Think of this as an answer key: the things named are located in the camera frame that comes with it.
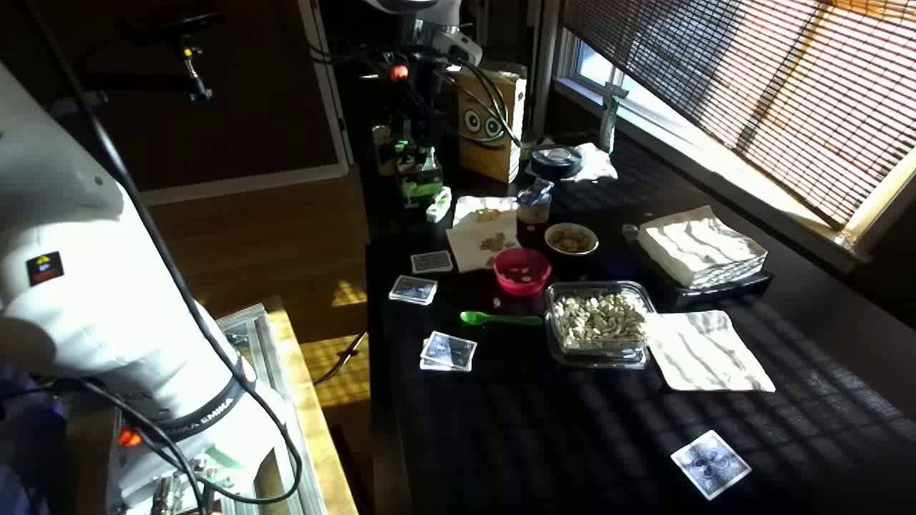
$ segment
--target black tablecloth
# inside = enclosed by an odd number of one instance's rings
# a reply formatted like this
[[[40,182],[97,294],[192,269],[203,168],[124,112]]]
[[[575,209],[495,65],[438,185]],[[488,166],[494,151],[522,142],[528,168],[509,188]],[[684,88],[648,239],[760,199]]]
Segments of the black tablecloth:
[[[913,331],[664,166],[618,168],[631,172],[615,182],[555,191],[554,219],[581,219],[602,235],[597,259],[562,265],[559,275],[650,279],[618,239],[618,226],[714,202],[717,213],[771,248],[773,282],[766,294],[705,306],[730,312],[778,391],[670,391],[654,359],[641,372],[569,368],[551,358],[544,328],[462,325],[462,309],[494,309],[488,272],[438,275],[438,299],[426,309],[389,304],[388,289],[409,272],[409,254],[444,239],[436,228],[375,238],[371,324],[378,510],[876,512],[916,500],[916,422],[876,391],[880,372],[870,368],[870,358],[886,354],[886,364],[893,344],[916,347]],[[856,328],[856,319],[843,318],[851,309],[866,325],[880,325]],[[478,339],[469,374],[419,368],[432,328]],[[839,358],[851,354],[866,364],[859,372],[874,372],[870,382],[843,365]],[[708,428],[753,465],[717,500],[705,500],[670,460],[670,452]]]

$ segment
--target window blind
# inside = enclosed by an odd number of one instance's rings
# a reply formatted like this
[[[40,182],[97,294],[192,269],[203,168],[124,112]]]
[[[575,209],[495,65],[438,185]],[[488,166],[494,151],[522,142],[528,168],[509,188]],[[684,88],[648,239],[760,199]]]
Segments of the window blind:
[[[916,146],[904,0],[568,0],[564,23],[833,226]]]

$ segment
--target wooden floor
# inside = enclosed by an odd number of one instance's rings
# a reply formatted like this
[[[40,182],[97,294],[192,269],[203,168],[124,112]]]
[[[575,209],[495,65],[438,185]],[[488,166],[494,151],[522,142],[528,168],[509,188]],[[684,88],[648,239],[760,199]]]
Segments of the wooden floor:
[[[215,315],[278,298],[312,378],[366,331],[366,213],[356,175],[153,209],[192,294]],[[318,385],[361,510],[371,492],[371,339]]]

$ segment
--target white bowl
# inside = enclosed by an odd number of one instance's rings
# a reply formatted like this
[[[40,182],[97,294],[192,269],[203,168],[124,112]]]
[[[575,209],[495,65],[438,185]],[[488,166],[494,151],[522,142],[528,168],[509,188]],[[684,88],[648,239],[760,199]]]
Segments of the white bowl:
[[[547,248],[569,258],[597,254],[602,245],[600,235],[581,222],[554,222],[544,231]]]

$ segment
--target red bowl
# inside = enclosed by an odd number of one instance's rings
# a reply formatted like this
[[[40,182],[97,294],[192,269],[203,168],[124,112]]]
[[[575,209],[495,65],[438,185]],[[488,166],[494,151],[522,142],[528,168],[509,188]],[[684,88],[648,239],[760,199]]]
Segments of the red bowl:
[[[495,282],[512,298],[538,298],[551,279],[551,259],[535,248],[507,248],[494,259]]]

